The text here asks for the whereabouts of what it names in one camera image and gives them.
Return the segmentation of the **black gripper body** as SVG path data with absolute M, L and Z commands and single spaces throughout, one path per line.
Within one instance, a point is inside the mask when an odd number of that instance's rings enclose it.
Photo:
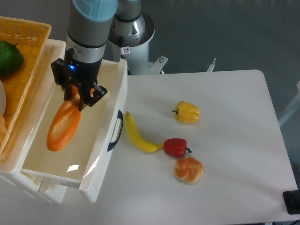
M 99 86 L 97 81 L 101 62 L 78 61 L 75 59 L 75 50 L 70 48 L 65 51 L 64 59 L 58 58 L 51 64 L 55 83 L 61 87 L 71 84 L 77 88 L 89 89 L 90 97 L 86 106 L 92 107 L 107 94 L 107 89 Z

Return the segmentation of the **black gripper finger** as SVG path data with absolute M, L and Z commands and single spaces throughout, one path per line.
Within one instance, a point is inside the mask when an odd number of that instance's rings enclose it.
M 72 96 L 73 85 L 64 84 L 62 86 L 62 90 L 64 92 L 63 100 L 66 101 L 66 100 L 70 99 L 70 97 Z
M 78 88 L 78 94 L 80 96 L 78 110 L 81 112 L 86 107 L 86 102 L 89 100 L 90 90 L 86 88 Z

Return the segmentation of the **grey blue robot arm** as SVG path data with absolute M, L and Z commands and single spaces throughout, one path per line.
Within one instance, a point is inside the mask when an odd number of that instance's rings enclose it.
M 71 99 L 76 87 L 80 97 L 77 108 L 82 111 L 107 93 L 107 89 L 98 85 L 97 76 L 113 19 L 131 22 L 140 15 L 139 0 L 70 1 L 65 55 L 51 64 L 65 101 Z

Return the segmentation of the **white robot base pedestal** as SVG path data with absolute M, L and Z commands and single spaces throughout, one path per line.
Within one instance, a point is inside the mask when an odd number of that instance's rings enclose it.
M 158 75 L 164 73 L 168 61 L 166 56 L 159 56 L 156 61 L 149 61 L 149 42 L 155 34 L 152 18 L 145 12 L 133 21 L 125 22 L 113 18 L 106 46 L 106 55 L 115 62 L 127 61 L 128 75 Z

